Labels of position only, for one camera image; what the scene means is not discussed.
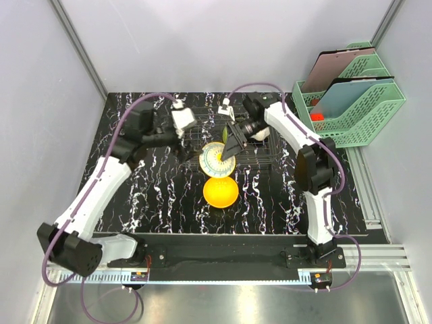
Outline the teal patterned yellow bowl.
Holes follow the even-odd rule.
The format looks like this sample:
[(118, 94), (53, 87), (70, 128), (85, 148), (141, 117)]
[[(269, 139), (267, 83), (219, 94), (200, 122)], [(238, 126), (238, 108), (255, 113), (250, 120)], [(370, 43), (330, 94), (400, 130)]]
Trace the teal patterned yellow bowl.
[(198, 157), (202, 171), (211, 178), (225, 178), (231, 175), (236, 168), (236, 158), (230, 157), (222, 161), (221, 155), (224, 149), (222, 142), (210, 142), (203, 146)]

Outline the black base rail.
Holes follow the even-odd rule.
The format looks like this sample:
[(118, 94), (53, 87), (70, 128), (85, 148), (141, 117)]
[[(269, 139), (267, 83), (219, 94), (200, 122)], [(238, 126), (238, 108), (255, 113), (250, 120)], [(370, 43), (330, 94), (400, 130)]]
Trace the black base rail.
[(288, 281), (299, 279), (300, 270), (314, 272), (356, 268), (348, 254), (357, 248), (347, 238), (337, 240), (332, 253), (318, 259), (305, 236), (249, 234), (138, 234), (144, 240), (139, 261), (111, 261), (102, 271), (139, 271), (151, 258), (150, 280), (158, 281)]

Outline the yellow bottom bowl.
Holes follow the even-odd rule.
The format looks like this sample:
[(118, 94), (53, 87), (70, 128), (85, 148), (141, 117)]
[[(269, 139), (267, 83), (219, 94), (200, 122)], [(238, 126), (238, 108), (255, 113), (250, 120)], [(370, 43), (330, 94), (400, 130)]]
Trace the yellow bottom bowl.
[(205, 200), (218, 209), (230, 207), (239, 195), (238, 184), (230, 177), (210, 178), (203, 187)]

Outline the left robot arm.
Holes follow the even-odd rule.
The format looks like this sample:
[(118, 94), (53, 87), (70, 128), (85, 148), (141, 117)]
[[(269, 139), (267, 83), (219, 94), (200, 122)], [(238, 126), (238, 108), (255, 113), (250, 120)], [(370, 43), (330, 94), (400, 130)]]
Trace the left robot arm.
[(42, 223), (37, 238), (45, 253), (43, 264), (55, 263), (74, 275), (88, 277), (99, 265), (126, 263), (139, 267), (146, 258), (146, 243), (134, 234), (94, 238), (95, 227), (119, 187), (145, 158), (148, 149), (169, 147), (178, 161), (194, 151), (183, 145), (186, 130), (196, 124), (191, 109), (173, 102), (172, 123), (156, 126), (151, 102), (138, 100), (120, 119), (106, 155), (102, 156), (73, 203), (54, 224)]

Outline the white square bowl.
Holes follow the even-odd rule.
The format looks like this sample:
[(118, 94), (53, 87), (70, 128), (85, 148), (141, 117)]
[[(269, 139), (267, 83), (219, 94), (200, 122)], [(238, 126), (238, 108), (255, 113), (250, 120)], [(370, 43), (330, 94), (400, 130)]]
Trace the white square bowl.
[(269, 135), (270, 135), (269, 128), (265, 128), (257, 132), (255, 135), (253, 135), (252, 138), (256, 141), (264, 141)]

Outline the blue clipboard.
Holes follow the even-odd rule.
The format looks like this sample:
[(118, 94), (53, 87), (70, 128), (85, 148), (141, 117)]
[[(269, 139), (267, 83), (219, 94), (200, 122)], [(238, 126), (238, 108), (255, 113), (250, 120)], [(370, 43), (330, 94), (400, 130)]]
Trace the blue clipboard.
[(310, 115), (321, 114), (323, 119), (337, 118), (370, 87), (378, 84), (389, 84), (393, 81), (393, 76), (336, 78), (312, 108)]

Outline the patterned bowl green outside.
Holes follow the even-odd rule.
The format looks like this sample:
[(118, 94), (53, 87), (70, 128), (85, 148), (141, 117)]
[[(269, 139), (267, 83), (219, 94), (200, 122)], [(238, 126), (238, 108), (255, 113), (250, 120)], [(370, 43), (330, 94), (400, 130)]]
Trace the patterned bowl green outside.
[(222, 141), (223, 141), (223, 143), (227, 142), (227, 138), (228, 138), (228, 130), (227, 130), (227, 127), (224, 127), (223, 132), (222, 132)]

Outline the pink clipboard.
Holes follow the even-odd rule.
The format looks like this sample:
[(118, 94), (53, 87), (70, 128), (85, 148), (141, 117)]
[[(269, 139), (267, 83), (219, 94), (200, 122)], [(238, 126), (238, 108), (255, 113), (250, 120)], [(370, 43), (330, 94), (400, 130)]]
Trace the pink clipboard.
[(326, 90), (355, 58), (370, 55), (374, 51), (374, 47), (366, 47), (321, 52), (302, 85), (301, 91), (310, 93)]

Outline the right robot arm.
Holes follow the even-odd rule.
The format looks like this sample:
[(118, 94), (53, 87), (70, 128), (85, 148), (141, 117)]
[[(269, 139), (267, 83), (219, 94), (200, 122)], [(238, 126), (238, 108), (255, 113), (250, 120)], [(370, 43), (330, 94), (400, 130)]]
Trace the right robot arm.
[(271, 127), (283, 137), (296, 153), (294, 179), (306, 198), (308, 241), (301, 257), (313, 267), (324, 266), (337, 248), (331, 229), (331, 192), (338, 172), (335, 142), (308, 129), (274, 94), (248, 94), (242, 105), (249, 118), (227, 124), (221, 160), (241, 153), (248, 139), (265, 128)]

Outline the red cube front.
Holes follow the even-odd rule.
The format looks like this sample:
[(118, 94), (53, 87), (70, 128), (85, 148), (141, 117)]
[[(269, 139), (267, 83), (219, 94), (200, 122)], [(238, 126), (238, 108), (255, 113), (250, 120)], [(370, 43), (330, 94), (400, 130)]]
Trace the red cube front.
[(312, 113), (310, 114), (310, 119), (313, 122), (319, 122), (319, 121), (323, 121), (325, 118), (322, 113)]

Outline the marble patterned table mat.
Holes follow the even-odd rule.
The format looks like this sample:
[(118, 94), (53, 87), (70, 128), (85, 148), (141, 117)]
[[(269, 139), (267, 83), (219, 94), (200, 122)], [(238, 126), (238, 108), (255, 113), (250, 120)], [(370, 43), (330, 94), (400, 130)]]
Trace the marble patterned table mat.
[[(105, 103), (81, 186), (106, 153), (118, 120), (139, 92), (112, 92)], [(226, 121), (217, 108), (223, 92), (180, 92), (173, 95), (193, 109), (197, 127), (190, 132), (191, 143), (200, 149), (221, 141)], [(250, 143), (237, 156), (231, 177), (239, 195), (226, 209), (210, 206), (203, 197), (209, 177), (198, 159), (179, 164), (169, 147), (149, 150), (134, 173), (122, 184), (99, 219), (95, 232), (169, 234), (306, 234), (306, 201), (294, 181), (296, 156), (275, 132), (264, 143)], [(344, 189), (331, 197), (334, 232), (351, 236), (367, 234), (364, 213), (352, 177), (348, 156), (337, 150), (346, 175)]]

